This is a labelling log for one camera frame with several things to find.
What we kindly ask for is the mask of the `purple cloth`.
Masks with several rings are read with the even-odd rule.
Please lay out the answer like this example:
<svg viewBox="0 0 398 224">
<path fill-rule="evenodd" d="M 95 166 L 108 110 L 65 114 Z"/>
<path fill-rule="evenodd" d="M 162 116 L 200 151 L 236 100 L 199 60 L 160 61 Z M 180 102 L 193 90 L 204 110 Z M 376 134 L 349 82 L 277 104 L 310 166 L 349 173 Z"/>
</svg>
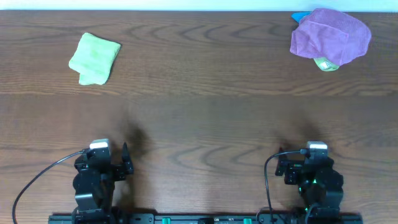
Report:
<svg viewBox="0 0 398 224">
<path fill-rule="evenodd" d="M 292 31 L 290 52 L 304 58 L 325 57 L 338 66 L 366 55 L 372 33 L 359 19 L 341 11 L 316 8 Z"/>
</svg>

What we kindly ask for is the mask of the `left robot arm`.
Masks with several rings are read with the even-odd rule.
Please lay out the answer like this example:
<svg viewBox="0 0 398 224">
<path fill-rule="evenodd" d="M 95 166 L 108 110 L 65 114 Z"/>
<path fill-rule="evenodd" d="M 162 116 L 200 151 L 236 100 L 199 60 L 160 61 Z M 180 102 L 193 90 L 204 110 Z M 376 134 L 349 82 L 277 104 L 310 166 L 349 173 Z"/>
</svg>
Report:
<svg viewBox="0 0 398 224">
<path fill-rule="evenodd" d="M 127 148 L 122 146 L 122 163 L 111 162 L 107 139 L 93 141 L 88 149 L 75 160 L 78 174 L 73 180 L 77 211 L 73 223 L 121 223 L 123 215 L 112 206 L 115 182 L 125 180 L 134 173 L 134 166 Z"/>
</svg>

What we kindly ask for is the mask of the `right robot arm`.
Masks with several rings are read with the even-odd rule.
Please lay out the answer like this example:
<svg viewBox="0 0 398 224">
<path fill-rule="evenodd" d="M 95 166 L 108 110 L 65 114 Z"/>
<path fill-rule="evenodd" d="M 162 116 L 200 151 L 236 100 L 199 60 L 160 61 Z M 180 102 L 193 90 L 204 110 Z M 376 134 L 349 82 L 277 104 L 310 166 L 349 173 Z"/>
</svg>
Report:
<svg viewBox="0 0 398 224">
<path fill-rule="evenodd" d="M 303 160 L 291 160 L 289 152 L 279 151 L 276 176 L 287 185 L 296 185 L 304 208 L 297 208 L 289 223 L 342 223 L 343 176 L 333 169 L 334 160 L 326 152 L 300 149 Z"/>
</svg>

